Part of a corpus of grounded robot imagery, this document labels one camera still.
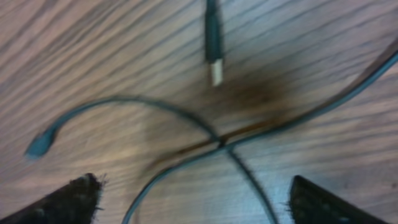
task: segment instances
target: wooden table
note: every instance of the wooden table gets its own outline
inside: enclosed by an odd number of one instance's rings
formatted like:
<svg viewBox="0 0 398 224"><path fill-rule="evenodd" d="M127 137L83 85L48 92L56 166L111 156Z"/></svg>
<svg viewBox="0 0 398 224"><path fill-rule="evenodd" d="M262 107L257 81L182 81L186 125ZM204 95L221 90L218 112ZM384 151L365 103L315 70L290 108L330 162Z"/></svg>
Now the wooden table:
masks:
<svg viewBox="0 0 398 224"><path fill-rule="evenodd" d="M206 140L171 114L109 105L69 122L43 159L24 158L30 140L72 106L141 94L194 111L221 134L272 126L341 91L398 38L395 0L221 3L226 80L212 88L203 56L204 1L1 1L0 217L93 172L109 180L98 223L120 223L143 184L173 161L149 165ZM239 148L281 223L292 223L287 201L297 174L398 223L397 73L394 67L332 113ZM165 179L138 218L267 223L224 155Z"/></svg>

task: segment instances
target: dark blurry object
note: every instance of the dark blurry object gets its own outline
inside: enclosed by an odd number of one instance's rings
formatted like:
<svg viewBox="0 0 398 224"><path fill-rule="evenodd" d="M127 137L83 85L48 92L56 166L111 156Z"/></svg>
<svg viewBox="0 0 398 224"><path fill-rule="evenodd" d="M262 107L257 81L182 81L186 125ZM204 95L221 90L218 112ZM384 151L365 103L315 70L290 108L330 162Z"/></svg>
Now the dark blurry object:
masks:
<svg viewBox="0 0 398 224"><path fill-rule="evenodd" d="M102 187L93 174L86 174L0 220L0 224L90 224Z"/></svg>
<svg viewBox="0 0 398 224"><path fill-rule="evenodd" d="M294 178L290 208L296 224L386 224L301 176Z"/></svg>

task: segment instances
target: wooden surface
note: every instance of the wooden surface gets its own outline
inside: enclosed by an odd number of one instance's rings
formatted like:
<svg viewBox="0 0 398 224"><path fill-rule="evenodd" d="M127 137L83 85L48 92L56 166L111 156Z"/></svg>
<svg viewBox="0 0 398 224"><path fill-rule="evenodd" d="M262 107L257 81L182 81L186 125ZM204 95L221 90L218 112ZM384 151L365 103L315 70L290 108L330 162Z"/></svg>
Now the wooden surface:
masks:
<svg viewBox="0 0 398 224"><path fill-rule="evenodd" d="M114 94L190 109L222 134L285 121L342 90L398 38L396 0L224 0L226 76L212 88L199 0L0 1L0 217L86 172L106 174L97 223L120 223L162 155L202 142L197 129L141 105L69 122L41 160L30 140L63 111ZM239 153L281 223L300 174L398 223L398 67L334 112ZM140 223L267 223L225 156L172 174Z"/></svg>

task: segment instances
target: curved cable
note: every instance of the curved cable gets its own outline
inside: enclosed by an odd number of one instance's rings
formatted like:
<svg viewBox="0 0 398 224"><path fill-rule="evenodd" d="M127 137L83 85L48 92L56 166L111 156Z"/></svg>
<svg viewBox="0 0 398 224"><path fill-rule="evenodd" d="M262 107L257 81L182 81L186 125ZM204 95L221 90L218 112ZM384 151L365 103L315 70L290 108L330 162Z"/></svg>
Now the curved cable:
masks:
<svg viewBox="0 0 398 224"><path fill-rule="evenodd" d="M228 154L231 156L231 158L233 158L235 160L235 162L238 163L238 165L243 164L243 163L239 162L240 160L238 157L234 158L234 156L233 156L234 154L233 153L231 154L234 147L244 144L244 143L247 143L249 141L253 141L255 139L264 138L264 137L271 136L273 134L278 134L278 133L287 131L289 129L292 129L302 123L310 121L320 115L323 115L323 114L341 106L342 104L346 103L350 99L354 98L356 95L360 94L363 90L365 90L372 83L374 83L386 71L388 71L397 61L398 61L398 52L395 52L382 65L377 67L377 69L375 69L375 71L372 72L368 77L366 77L364 80L359 82L356 86L352 87L350 90L344 92L343 94L340 94L340 95L332 98L331 100L327 101L326 103L322 104L321 106L316 107L314 110L311 110L308 113L298 116L291 121L288 121L279 126L276 126L275 128L261 131L259 133L252 134L245 138L241 138L241 139L231 142L229 144L224 144L224 142L221 141L220 137L218 137L218 135L215 133L215 131L213 131L211 126L204 123L199 117L195 116L194 114L187 113L186 111L180 110L177 107L174 107L167 103L157 101L157 100L151 100L148 98L143 98L141 96L111 97L111 98L105 98L105 99L92 101L91 103L81 105L81 106L65 113L61 117L59 117L59 119L57 119L48 129L46 129L46 131L44 131L42 134L38 135L31 142L30 146L27 149L26 155L28 157L33 157L33 158L42 157L45 153L47 153L47 151L51 147L52 143L54 142L56 133L58 132L58 130L67 121L69 121L73 117L85 112L86 110L88 110L94 106L98 106L98 105L102 105L102 104L110 103L110 102L132 102L133 101L133 102L137 102L137 103L145 103L150 106L155 106L157 108L176 113L176 114L180 115L182 118L189 120L189 121L193 122L194 124L196 124L198 127L202 128L205 132L207 132L210 135L210 138L212 141L220 143L219 147L217 147L216 149L214 149L212 151L208 151L203 154L185 159L182 162L180 162L174 166L168 167L168 168L162 170L161 172L159 172L157 175L155 175L144 186L144 188L139 192L138 196L134 199L133 203L127 210L127 212L123 218L122 224L128 224L132 214L134 213L136 208L139 206L139 204L142 202L144 197L151 190L151 188L156 183L158 183L160 180L166 178L170 173L172 173L176 170L182 169L186 166L189 166L189 165L191 165L195 162L198 162L202 159L206 159L208 157L214 156L216 154L219 154L219 153L225 152L225 151L229 152ZM264 200L262 198L262 196L264 196L264 198L266 199L265 193L263 195L261 195L262 193L259 193L262 189L261 189L260 185L256 182L254 176L250 175L251 174L250 171L248 169L246 169L244 166L242 167L241 165L239 165L239 167L240 167L240 169L242 169L243 173L246 175L248 180L251 181L254 189L257 190L257 194L262 199L263 205L265 205L265 206L270 205L270 203L267 200ZM269 212L267 214L269 215L270 220L273 220L274 214L271 214Z"/></svg>

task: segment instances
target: cable end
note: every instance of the cable end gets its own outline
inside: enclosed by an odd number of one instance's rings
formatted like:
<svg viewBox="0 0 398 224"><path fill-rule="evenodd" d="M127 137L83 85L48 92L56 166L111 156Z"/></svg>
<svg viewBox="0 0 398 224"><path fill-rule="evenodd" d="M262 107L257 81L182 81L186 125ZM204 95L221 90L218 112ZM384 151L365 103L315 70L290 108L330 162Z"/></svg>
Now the cable end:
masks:
<svg viewBox="0 0 398 224"><path fill-rule="evenodd" d="M51 133L43 133L36 136L26 149L25 157L28 159L40 159L49 151L52 143L53 134Z"/></svg>
<svg viewBox="0 0 398 224"><path fill-rule="evenodd" d="M216 62L210 65L211 70L211 81L213 86L219 86L223 82L223 60L218 59Z"/></svg>

